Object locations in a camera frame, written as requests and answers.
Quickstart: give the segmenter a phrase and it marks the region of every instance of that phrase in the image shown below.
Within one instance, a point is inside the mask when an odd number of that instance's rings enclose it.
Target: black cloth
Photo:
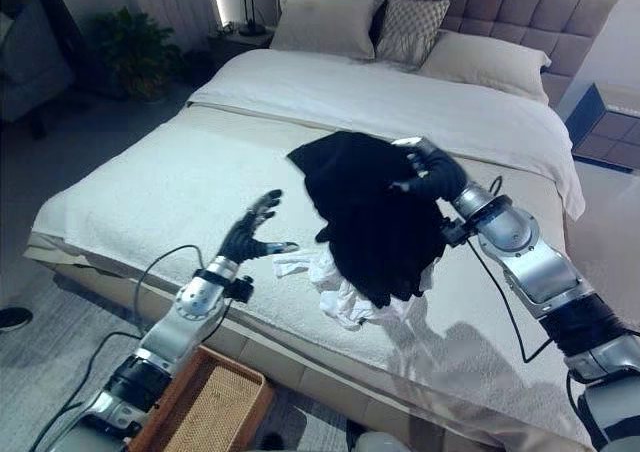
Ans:
[[[442,214],[433,200],[389,188],[416,177],[405,152],[359,132],[336,132],[303,145],[288,158],[328,225],[318,242],[342,276],[377,307],[418,290],[422,271],[444,252]]]

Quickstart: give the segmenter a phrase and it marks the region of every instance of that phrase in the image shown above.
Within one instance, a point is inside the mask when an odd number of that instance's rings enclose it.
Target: pillow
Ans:
[[[418,73],[484,85],[548,105],[540,68],[550,65],[551,60],[541,50],[492,37],[443,32]]]
[[[373,15],[384,0],[280,0],[282,16],[271,41],[277,50],[303,50],[373,59]]]
[[[420,67],[433,48],[448,0],[389,0],[376,49],[379,59]]]
[[[9,29],[13,25],[13,19],[3,12],[0,12],[0,47],[4,43],[4,38],[9,33]]]

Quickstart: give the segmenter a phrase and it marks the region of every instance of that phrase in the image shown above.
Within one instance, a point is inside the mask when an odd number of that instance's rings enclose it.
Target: white pillow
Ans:
[[[271,48],[373,59],[369,38],[384,0],[280,0],[282,16]]]
[[[434,79],[476,84],[549,104],[541,67],[551,60],[541,50],[477,35],[441,32],[417,72]]]

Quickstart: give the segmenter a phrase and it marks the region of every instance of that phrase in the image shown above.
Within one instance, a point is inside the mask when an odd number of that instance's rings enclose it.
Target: clothing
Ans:
[[[305,186],[327,226],[341,275],[376,307],[391,295],[422,296],[420,276],[442,256],[443,217],[436,203],[390,189],[416,177],[405,152],[359,132],[336,132],[288,155],[305,174]]]
[[[417,300],[414,296],[406,302],[391,297],[390,305],[379,309],[340,275],[327,248],[276,255],[273,271],[278,278],[307,271],[320,292],[320,310],[347,330],[359,330],[365,321],[404,321]],[[433,264],[422,272],[421,291],[432,287],[432,272]]]

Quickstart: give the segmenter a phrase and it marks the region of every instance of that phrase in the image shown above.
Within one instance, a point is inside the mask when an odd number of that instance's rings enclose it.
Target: green plant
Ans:
[[[165,43],[171,28],[123,7],[96,16],[92,32],[95,47],[129,94],[147,101],[165,94],[181,63],[180,49]]]

